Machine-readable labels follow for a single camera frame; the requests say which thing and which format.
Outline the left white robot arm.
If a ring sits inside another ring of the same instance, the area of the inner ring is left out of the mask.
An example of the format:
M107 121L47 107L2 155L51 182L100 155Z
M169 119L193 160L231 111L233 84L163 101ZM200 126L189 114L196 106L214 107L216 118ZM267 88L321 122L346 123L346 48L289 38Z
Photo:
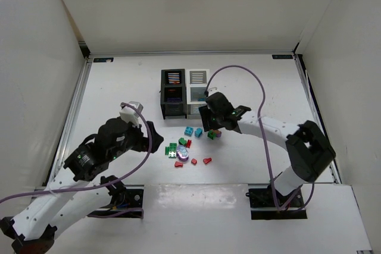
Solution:
M151 121L141 130L138 119L111 118L64 161L45 190L14 217L1 219L1 231L12 239L15 253L46 253L71 225L96 209L119 200L125 191L120 178L103 176L115 159L129 150L154 153L164 138Z

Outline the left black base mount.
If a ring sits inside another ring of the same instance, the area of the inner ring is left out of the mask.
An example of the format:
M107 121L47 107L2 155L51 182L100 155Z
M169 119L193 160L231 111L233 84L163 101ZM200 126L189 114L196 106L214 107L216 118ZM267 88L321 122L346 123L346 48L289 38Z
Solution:
M89 218L143 219L143 186L124 185L124 189L111 198L108 205L91 212Z

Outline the green number four lego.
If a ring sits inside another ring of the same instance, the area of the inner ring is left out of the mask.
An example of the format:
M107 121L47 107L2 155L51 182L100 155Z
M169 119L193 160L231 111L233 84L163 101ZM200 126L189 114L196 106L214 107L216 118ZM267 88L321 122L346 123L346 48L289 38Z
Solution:
M208 133L207 133L207 137L209 138L209 139L211 139L211 140L214 140L215 138L216 138L216 133L215 133L215 131L214 130L210 130L210 131L208 131Z

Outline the dark green small lego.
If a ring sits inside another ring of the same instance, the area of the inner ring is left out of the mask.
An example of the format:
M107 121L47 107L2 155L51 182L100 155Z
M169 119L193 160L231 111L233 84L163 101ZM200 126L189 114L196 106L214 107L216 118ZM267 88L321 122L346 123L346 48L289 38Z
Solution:
M187 141L183 137L181 137L179 139L179 144L185 146L187 144Z

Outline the white slotted container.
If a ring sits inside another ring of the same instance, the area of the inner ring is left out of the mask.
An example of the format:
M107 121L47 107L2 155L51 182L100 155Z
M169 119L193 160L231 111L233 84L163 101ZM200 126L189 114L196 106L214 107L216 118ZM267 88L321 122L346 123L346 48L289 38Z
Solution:
M200 118L199 107L206 105L205 89L210 78L209 69L186 70L187 118Z

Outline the left aluminium frame rail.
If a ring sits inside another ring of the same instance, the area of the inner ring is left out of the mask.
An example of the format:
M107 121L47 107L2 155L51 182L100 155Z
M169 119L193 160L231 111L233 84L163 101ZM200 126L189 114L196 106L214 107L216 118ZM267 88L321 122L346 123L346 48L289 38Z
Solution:
M60 136L60 141L58 142L58 146L55 151L55 156L52 160L48 175L43 184L44 186L46 186L53 180L57 172L60 170L64 158L68 155L70 137L74 130L74 127L77 121L77 116L80 111L80 106L82 103L83 94L86 89L86 84L88 81L91 65L92 65L91 61L89 60L88 57L86 57L84 60L84 64L81 69L77 84L76 84L76 88L74 90L74 94L73 94L71 104L67 113L65 124Z

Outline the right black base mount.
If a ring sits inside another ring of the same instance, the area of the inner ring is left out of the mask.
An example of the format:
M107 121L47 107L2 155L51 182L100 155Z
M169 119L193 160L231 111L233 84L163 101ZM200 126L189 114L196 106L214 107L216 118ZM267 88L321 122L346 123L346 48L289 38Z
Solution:
M246 197L249 199L252 220L307 219L306 210L300 209L304 206L304 198L300 190L282 211L278 211L274 204L270 186L248 189Z

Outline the purple lotus flower lego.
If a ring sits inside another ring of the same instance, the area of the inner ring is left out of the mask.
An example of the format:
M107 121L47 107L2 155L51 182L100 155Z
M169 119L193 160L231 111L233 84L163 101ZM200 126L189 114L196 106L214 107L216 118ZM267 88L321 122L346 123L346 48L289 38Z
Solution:
M186 162L189 159L189 152L185 146L178 145L176 148L176 156L180 161Z

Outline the red curved lego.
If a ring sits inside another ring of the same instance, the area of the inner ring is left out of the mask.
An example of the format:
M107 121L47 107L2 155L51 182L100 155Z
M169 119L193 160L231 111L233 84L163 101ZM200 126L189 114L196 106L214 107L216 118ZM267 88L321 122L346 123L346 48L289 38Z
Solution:
M203 162L204 164L209 164L212 161L212 158L204 158Z
M174 163L174 166L176 167L176 168L179 168L179 167L182 167L183 166L183 163L182 162L175 162Z

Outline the aluminium frame rail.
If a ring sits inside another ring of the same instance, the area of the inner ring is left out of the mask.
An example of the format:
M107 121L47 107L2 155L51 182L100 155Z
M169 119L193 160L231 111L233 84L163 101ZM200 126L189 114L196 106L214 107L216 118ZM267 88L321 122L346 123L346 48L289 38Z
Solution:
M329 136L327 134L327 130L326 130L326 127L324 125L324 121L323 121L323 118L322 118L322 115L320 112L320 108L319 108L319 105L318 105L318 102L317 102L317 99L316 99L316 96L314 93L314 89L313 89L313 86L311 84L311 80L310 80L307 68L306 68L305 63L304 63L303 55L294 53L293 57L295 60L297 70L299 72L299 76L301 78L302 85L303 85L304 90L305 90L305 94L306 94L306 97L307 97L307 100L308 100L308 103L310 106L310 110L313 114L313 118L330 143ZM341 180L341 176L340 176L338 166L336 163L336 158L330 163L329 169L330 169L330 172L332 174L334 182L341 184L342 180Z
M58 142L58 146L55 151L55 156L52 160L48 175L43 184L44 186L46 186L53 180L57 172L60 170L64 158L68 155L70 137L74 130L74 127L77 121L77 116L80 111L80 106L82 103L83 94L86 89L86 84L88 81L91 65L92 65L91 61L89 60L88 57L86 57L84 60L84 64L81 69L77 84L76 84L76 88L74 90L74 94L73 94L71 104L67 113L65 124L60 136L60 141Z

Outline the blue square lego stud-up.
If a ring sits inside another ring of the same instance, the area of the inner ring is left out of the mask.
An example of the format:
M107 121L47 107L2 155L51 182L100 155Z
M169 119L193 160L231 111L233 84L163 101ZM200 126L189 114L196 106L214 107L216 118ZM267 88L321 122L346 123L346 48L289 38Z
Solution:
M193 134L193 127L186 127L184 130L184 135L191 136Z

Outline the red curved lego left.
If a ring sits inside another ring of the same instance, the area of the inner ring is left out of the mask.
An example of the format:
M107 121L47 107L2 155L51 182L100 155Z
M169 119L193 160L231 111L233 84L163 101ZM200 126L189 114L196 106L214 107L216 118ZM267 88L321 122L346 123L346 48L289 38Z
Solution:
M183 163L182 162L175 162L174 163L174 166L176 167L176 168L179 168L179 167L182 167L183 166Z

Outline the black slotted container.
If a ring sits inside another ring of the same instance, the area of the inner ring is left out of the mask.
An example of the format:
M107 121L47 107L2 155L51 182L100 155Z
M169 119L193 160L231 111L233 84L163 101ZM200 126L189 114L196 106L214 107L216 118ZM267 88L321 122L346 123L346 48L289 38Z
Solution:
M161 70L160 107L164 120L187 118L185 69Z

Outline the blue square lego tilted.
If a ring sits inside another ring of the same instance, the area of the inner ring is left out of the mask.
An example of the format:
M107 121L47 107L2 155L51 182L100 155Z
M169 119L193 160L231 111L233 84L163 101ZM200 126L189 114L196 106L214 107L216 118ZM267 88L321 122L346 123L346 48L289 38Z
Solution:
M203 133L202 128L197 128L197 129L195 130L195 137L196 137L196 138L200 138L200 137L202 136L202 133Z

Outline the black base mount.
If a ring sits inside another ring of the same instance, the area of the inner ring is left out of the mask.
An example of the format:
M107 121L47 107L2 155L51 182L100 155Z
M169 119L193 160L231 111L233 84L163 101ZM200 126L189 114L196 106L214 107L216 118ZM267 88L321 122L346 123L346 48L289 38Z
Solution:
M89 218L143 219L143 186L124 185L124 189L111 198L108 205L91 212Z
M274 204L270 186L248 189L246 197L249 199L252 220L307 219L306 210L300 209L304 206L304 198L300 190L282 211L278 211Z

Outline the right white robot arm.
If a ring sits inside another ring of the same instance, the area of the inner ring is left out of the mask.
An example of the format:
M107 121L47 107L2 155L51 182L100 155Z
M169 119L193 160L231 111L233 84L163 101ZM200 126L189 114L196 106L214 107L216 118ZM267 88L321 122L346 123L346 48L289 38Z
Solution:
M336 152L319 126L310 120L289 124L270 117L260 117L251 108L236 108L221 93L207 97L199 107L205 131L224 128L239 134L252 135L283 148L290 166L274 178L277 194L287 196L305 183L315 182L336 158Z

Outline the right aluminium frame rail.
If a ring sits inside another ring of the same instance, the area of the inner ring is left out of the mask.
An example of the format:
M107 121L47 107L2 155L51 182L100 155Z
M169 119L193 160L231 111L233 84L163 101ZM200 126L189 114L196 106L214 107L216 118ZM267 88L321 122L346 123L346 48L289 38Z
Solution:
M304 63L303 55L294 53L293 57L295 60L297 70L299 72L299 76L301 78L302 85L303 85L304 90L305 90L305 94L306 94L306 97L307 97L307 100L308 100L308 103L310 106L310 110L313 114L313 118L330 143L329 136L327 134L327 130L326 130L326 127L324 125L324 121L323 121L323 118L322 118L322 115L320 112L320 108L319 108L319 105L318 105L318 102L317 102L317 99L316 99L316 96L314 93L314 89L313 89L313 86L311 84L311 80L310 80L307 68L306 68L305 63ZM336 163L336 158L330 163L329 169L330 169L330 172L332 174L334 182L341 184L342 180L341 180L341 176L340 176L338 166Z

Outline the green plate lego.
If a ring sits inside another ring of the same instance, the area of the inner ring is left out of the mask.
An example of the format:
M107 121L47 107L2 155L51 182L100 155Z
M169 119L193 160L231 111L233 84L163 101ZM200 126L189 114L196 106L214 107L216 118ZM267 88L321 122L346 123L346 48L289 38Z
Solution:
M168 146L165 147L165 155L168 158L176 158L176 151L177 151L177 143L170 143Z

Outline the red curved lego right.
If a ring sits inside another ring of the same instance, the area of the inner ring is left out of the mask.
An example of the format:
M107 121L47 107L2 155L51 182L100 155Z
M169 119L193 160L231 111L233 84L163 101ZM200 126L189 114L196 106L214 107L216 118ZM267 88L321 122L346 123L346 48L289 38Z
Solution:
M212 161L212 158L204 158L203 162L204 164L209 164Z

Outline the right blue label sticker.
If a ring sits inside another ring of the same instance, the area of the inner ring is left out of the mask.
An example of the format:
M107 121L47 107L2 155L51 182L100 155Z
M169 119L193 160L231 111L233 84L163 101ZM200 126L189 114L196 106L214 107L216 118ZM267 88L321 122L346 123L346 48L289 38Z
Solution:
M272 58L273 59L294 59L294 56L289 54L273 54Z

